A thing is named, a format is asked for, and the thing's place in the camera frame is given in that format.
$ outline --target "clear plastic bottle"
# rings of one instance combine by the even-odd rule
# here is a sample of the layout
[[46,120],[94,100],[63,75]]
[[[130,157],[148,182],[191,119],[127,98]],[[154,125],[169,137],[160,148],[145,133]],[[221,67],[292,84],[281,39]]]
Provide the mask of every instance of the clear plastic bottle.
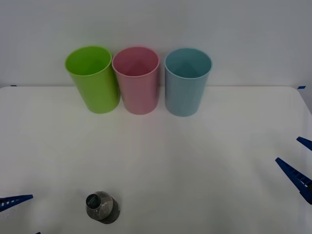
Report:
[[104,224],[115,222],[120,213],[119,204],[103,191],[89,195],[86,204],[89,217]]

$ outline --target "white table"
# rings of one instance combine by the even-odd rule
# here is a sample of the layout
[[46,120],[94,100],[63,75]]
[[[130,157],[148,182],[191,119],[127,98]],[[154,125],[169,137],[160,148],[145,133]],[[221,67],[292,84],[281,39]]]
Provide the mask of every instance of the white table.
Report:
[[[310,234],[312,207],[274,161],[312,178],[312,116],[290,87],[209,87],[176,117],[164,90],[150,114],[89,112],[75,87],[0,89],[2,234]],[[121,206],[104,225],[85,212],[104,190]]]

